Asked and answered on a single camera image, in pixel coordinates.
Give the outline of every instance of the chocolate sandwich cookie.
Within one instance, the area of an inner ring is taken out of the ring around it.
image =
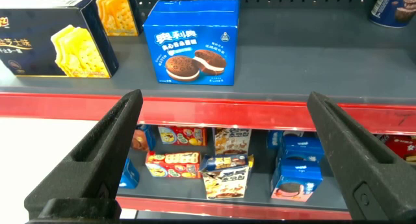
[[[195,51],[194,64],[208,75],[221,75],[227,66],[227,61],[219,54],[200,49]]]
[[[191,82],[200,76],[199,69],[187,56],[173,56],[166,61],[166,72],[176,81]]]

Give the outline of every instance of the store shelf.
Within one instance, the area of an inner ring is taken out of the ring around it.
[[[361,8],[242,9],[234,86],[159,84],[144,35],[111,38],[121,64],[111,79],[0,69],[0,116],[98,120],[140,88],[146,123],[313,131],[305,101],[317,91],[373,133],[415,134],[415,26],[380,27]]]
[[[118,200],[123,208],[152,212],[186,212],[260,219],[349,219],[345,202],[327,162],[321,163],[323,182],[306,203],[270,198],[270,181],[276,153],[266,149],[266,135],[266,131],[253,131],[249,154],[254,154],[254,167],[246,195],[242,199],[206,200],[202,179],[152,177],[144,164],[146,153],[131,149],[129,158],[140,173],[140,182],[134,190],[119,188]],[[163,145],[158,139],[155,150],[158,153],[214,153],[210,138],[207,147]]]

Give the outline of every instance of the red shelf edge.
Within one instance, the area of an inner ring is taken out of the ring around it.
[[[351,220],[348,212],[316,210],[308,208],[286,208],[269,206],[235,205],[212,202],[176,201],[139,197],[116,197],[122,208],[152,212],[175,212],[227,218],[248,219],[335,219]]]
[[[0,116],[99,120],[114,95],[0,92]],[[416,134],[416,106],[340,104],[374,134]],[[139,123],[314,131],[305,102],[144,97]]]

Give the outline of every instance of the blue can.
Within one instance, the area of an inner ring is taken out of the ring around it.
[[[416,14],[416,0],[377,0],[370,20],[386,27],[405,27]]]

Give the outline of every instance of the product packaging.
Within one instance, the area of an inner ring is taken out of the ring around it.
[[[141,151],[152,151],[155,148],[156,139],[150,125],[140,124],[136,126],[131,141],[131,147]]]
[[[320,162],[324,149],[319,139],[287,135],[283,137],[283,147],[279,148],[278,158]]]
[[[243,198],[249,168],[247,155],[205,156],[200,171],[207,199]]]
[[[201,178],[200,153],[168,153],[158,155],[148,152],[146,166],[153,177],[168,178]]]
[[[381,135],[378,137],[406,162],[416,164],[416,138],[414,136]]]
[[[0,6],[0,59],[17,76],[109,78],[118,62],[92,0]]]
[[[306,202],[321,182],[316,162],[282,159],[272,177],[272,198]]]
[[[203,127],[159,126],[163,144],[207,145],[207,132]]]
[[[120,188],[136,188],[138,184],[139,174],[130,158],[127,158],[124,164],[122,179],[120,180]]]
[[[247,154],[251,129],[213,128],[215,155]]]
[[[137,36],[142,32],[137,0],[94,0],[108,36]]]
[[[386,27],[404,27],[416,14],[416,0],[377,0],[370,20]]]
[[[158,82],[234,85],[237,0],[159,0],[144,23]]]

